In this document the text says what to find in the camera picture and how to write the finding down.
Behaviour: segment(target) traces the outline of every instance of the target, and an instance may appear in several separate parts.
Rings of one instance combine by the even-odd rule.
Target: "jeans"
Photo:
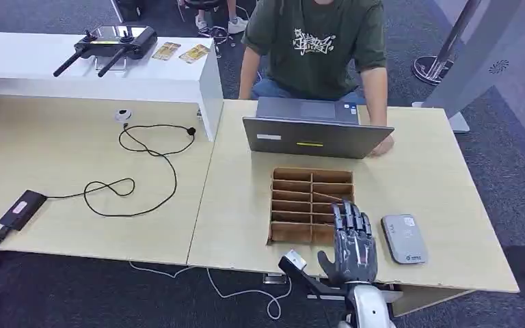
[[[252,87],[250,98],[252,100],[257,100],[258,97],[298,98],[285,89],[281,88],[275,81],[271,79],[262,79]],[[365,99],[359,97],[355,91],[349,92],[339,100],[356,103],[358,105],[366,104]]]

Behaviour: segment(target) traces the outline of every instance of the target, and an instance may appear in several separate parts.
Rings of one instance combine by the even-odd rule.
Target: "person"
[[[228,8],[228,33],[241,33],[245,30],[248,20],[237,16],[237,0],[226,0],[226,7]],[[198,10],[195,23],[198,31],[208,26],[204,18],[204,10]]]
[[[371,124],[387,126],[388,78],[381,0],[259,0],[246,27],[239,99],[259,96],[366,104]],[[257,77],[269,54],[267,78]],[[347,73],[355,60],[365,99]],[[373,151],[393,146],[387,137]]]

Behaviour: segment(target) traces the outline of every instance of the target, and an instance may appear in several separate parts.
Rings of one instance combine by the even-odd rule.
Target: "green t-shirt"
[[[300,98],[336,100],[357,87],[347,73],[385,67],[381,0],[259,0],[243,36],[269,54],[267,76]]]

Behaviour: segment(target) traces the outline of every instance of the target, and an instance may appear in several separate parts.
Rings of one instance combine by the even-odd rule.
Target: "card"
[[[166,42],[162,44],[160,49],[152,56],[152,58],[160,60],[169,60],[172,55],[180,48],[180,45],[177,43]]]
[[[199,60],[200,58],[208,54],[208,51],[208,48],[201,44],[198,44],[197,46],[183,53],[180,56],[180,59],[187,62],[188,64],[192,64],[193,62]]]

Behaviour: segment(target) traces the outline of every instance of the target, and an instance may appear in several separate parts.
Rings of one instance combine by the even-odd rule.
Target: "black power bank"
[[[0,224],[20,231],[45,203],[47,197],[35,191],[26,190],[0,219]]]

